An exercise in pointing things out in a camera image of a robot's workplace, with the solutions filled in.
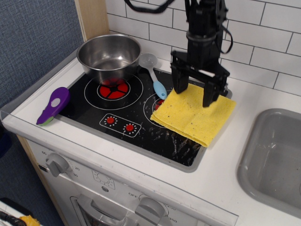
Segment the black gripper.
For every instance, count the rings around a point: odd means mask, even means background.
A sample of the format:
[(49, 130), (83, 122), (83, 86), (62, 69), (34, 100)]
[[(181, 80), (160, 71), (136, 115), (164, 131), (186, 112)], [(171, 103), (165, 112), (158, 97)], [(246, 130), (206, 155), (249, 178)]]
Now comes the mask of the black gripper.
[(226, 82), (230, 73), (219, 64), (221, 47), (222, 35), (218, 35), (214, 40), (207, 42), (188, 40), (188, 50), (186, 52), (177, 50), (171, 52), (172, 81), (177, 94), (187, 89), (189, 77), (193, 77), (205, 83), (203, 107), (209, 107), (212, 102), (218, 99), (221, 93), (221, 84), (219, 82), (207, 82), (209, 76), (205, 76), (200, 70), (213, 73), (222, 82)]

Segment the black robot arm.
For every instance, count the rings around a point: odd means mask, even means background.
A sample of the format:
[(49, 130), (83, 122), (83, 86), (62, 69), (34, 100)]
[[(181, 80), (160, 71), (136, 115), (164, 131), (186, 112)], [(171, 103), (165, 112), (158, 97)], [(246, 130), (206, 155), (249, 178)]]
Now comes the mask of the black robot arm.
[(203, 107), (226, 95), (229, 72), (219, 63), (226, 28), (227, 8), (223, 0), (187, 0), (189, 29), (187, 52), (172, 51), (172, 79), (177, 94), (184, 92), (189, 77), (204, 83)]

